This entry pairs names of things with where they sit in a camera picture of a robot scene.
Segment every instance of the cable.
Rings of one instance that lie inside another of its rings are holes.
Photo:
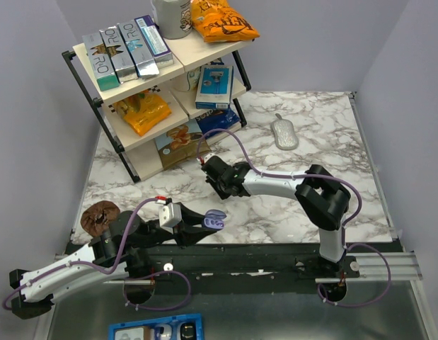
[[[25,285],[21,285],[21,286],[17,287],[15,290],[13,290],[13,292],[10,295],[8,295],[3,300],[1,306],[5,310],[11,310],[11,308],[8,307],[7,303],[16,293],[19,293],[25,287],[30,287],[32,284],[34,284],[35,282],[37,282],[41,278],[44,278],[44,277],[46,277],[46,276],[48,276],[48,275],[50,275],[52,273],[55,273],[56,271],[59,271],[60,269],[66,268],[67,266],[78,266],[78,265],[90,266],[91,268],[93,268],[93,269],[95,269],[95,270],[97,270],[97,271],[99,271],[99,272],[101,272],[102,274],[105,274],[105,275],[110,275],[110,274],[114,273],[116,268],[120,264],[122,253],[125,250],[125,244],[126,244],[127,235],[129,234],[130,227],[131,227],[132,223],[134,222],[134,218],[137,216],[138,211],[145,204],[147,204],[149,202],[156,202],[157,200],[158,200],[158,198],[148,198],[148,199],[142,201],[140,204],[138,204],[138,206],[134,209],[134,211],[131,214],[131,217],[127,221],[125,232],[122,235],[120,247],[118,248],[118,253],[117,253],[115,262],[113,263],[113,266],[112,266],[112,268],[110,270],[104,269],[101,266],[98,266],[98,265],[96,265],[94,263],[87,262],[87,261],[71,261],[71,263],[68,263],[67,265],[66,264],[62,264],[60,266],[54,267],[54,268],[48,270],[47,272],[42,273],[42,274],[36,276],[35,278],[32,278],[32,279],[28,280],[28,282]]]
[[[372,246],[369,246],[368,244],[365,244],[365,243],[354,243],[353,245],[351,245],[347,249],[347,252],[351,251],[355,247],[368,248],[368,249],[374,251],[376,254],[378,254],[381,257],[382,261],[384,261],[384,263],[385,263],[385,265],[387,267],[387,276],[388,276],[388,278],[387,278],[386,288],[384,289],[384,291],[379,296],[375,297],[373,300],[362,302],[362,303],[347,304],[347,303],[340,303],[340,302],[330,301],[327,298],[327,290],[325,289],[324,285],[322,283],[320,283],[320,284],[318,284],[318,295],[319,295],[319,297],[322,299],[322,301],[324,303],[328,303],[329,305],[334,305],[334,306],[344,307],[344,308],[364,307],[364,306],[370,305],[372,303],[378,302],[381,298],[383,298],[387,294],[388,290],[390,289],[390,286],[391,286],[391,270],[390,270],[390,266],[389,266],[389,264],[387,262],[386,257],[379,250],[377,250],[376,248],[374,248]]]
[[[208,135],[210,135],[211,133],[214,133],[214,132],[226,132],[230,136],[232,136],[237,141],[239,146],[241,147],[242,153],[243,153],[244,157],[246,158],[246,161],[247,161],[248,165],[258,175],[266,176],[266,177],[272,177],[274,179],[328,179],[328,180],[337,181],[337,182],[339,182],[341,184],[346,185],[356,195],[358,205],[357,205],[357,209],[354,211],[354,213],[352,215],[350,215],[343,222],[342,226],[345,226],[350,220],[354,219],[360,213],[360,210],[362,210],[362,197],[361,197],[359,191],[351,183],[346,182],[345,180],[342,180],[341,178],[336,178],[336,177],[333,177],[333,176],[326,176],[326,175],[315,175],[315,174],[299,174],[299,175],[293,175],[293,176],[291,176],[291,175],[278,175],[278,174],[264,174],[262,171],[260,171],[257,168],[255,168],[255,166],[253,165],[252,161],[250,160],[250,157],[248,156],[246,148],[243,146],[243,144],[242,144],[241,140],[238,138],[238,136],[236,136],[234,133],[232,133],[232,131],[227,130],[227,129],[213,129],[213,130],[210,130],[210,131],[206,132],[198,140],[197,158],[201,162],[202,162],[202,158],[200,157],[200,146],[201,146],[202,142],[205,140],[206,136],[208,136]]]
[[[135,310],[142,309],[142,310],[155,310],[155,311],[159,311],[159,312],[165,312],[165,311],[168,311],[168,310],[176,310],[178,308],[181,308],[183,305],[185,305],[190,300],[190,298],[191,298],[192,287],[190,286],[189,279],[183,273],[180,273],[179,271],[158,271],[157,273],[153,273],[153,274],[145,276],[143,278],[133,278],[131,280],[126,280],[126,281],[148,280],[149,278],[153,278],[154,276],[162,275],[162,274],[175,274],[175,275],[178,275],[178,276],[180,276],[181,278],[184,279],[184,281],[188,285],[188,292],[186,293],[183,301],[179,302],[178,304],[176,304],[174,306],[170,306],[170,307],[146,307],[146,306],[141,306],[139,304],[134,304],[134,303],[129,301],[129,299],[127,298],[127,294],[125,292],[125,287],[123,286],[123,288],[122,288],[122,295],[126,299],[125,306],[126,307],[129,306],[129,305],[133,306],[133,307],[135,307]]]

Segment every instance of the marble table top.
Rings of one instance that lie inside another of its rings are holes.
[[[363,208],[348,225],[347,242],[392,240],[346,93],[249,92],[239,101],[248,125],[237,135],[259,169],[305,171],[312,164],[323,165],[362,194]],[[270,123],[276,119],[276,113],[293,122],[300,140],[297,149],[283,151],[275,146]],[[212,151],[229,164],[243,161],[232,137],[212,145]],[[220,209],[228,215],[225,229],[201,243],[318,242],[318,228],[297,201],[265,195],[221,200],[204,180],[199,164],[187,161],[134,184],[101,131],[80,212],[100,200],[111,200],[124,211],[133,210],[145,198],[167,196],[199,213]],[[357,199],[353,196],[350,212],[356,207]],[[139,215],[152,219],[157,211],[158,206],[150,203]],[[91,237],[79,220],[78,217],[71,240],[74,244],[86,244]]]

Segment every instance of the blue tray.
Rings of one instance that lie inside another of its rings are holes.
[[[116,331],[119,331],[121,329],[135,328],[141,326],[148,326],[150,328],[154,328],[158,324],[169,324],[172,326],[173,329],[175,329],[176,327],[173,326],[176,326],[184,322],[193,322],[195,324],[195,329],[197,331],[197,340],[204,340],[201,314],[183,314],[183,315],[176,315],[174,317],[159,317],[158,319],[123,322],[121,324],[111,324],[108,327],[108,340],[115,340]]]

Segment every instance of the yellow snack bag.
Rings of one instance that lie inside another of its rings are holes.
[[[168,104],[147,90],[114,103],[113,108],[140,136],[171,114]]]
[[[226,0],[191,0],[192,22],[207,43],[258,38],[258,31]]]

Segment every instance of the gray wall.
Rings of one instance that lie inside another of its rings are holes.
[[[394,223],[438,326],[438,0],[411,0],[357,94]]]
[[[353,90],[408,0],[229,0],[261,34],[242,50],[253,88]],[[77,40],[151,13],[149,0],[57,0]]]
[[[0,304],[8,272],[49,264],[74,222],[98,132],[61,56],[74,43],[53,0],[1,3]],[[1,340],[34,328],[0,307]]]

